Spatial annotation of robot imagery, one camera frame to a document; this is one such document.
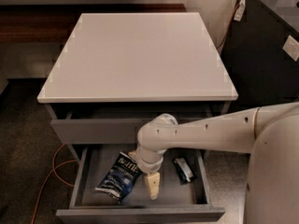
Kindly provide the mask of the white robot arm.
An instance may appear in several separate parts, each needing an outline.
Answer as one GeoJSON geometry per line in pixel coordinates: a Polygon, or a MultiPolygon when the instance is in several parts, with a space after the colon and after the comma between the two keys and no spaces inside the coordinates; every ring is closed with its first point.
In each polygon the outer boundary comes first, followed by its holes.
{"type": "Polygon", "coordinates": [[[169,114],[137,133],[135,160],[160,169],[170,148],[249,153],[246,224],[299,224],[299,104],[270,105],[179,124],[169,114]]]}

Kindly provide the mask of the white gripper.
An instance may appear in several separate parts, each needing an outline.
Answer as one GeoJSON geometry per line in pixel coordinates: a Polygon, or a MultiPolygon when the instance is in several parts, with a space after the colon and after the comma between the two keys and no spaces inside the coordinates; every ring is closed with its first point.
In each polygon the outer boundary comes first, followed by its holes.
{"type": "Polygon", "coordinates": [[[144,180],[149,197],[156,200],[159,195],[160,173],[158,172],[164,160],[163,153],[139,147],[130,151],[129,157],[136,161],[138,168],[145,173],[144,180]]]}

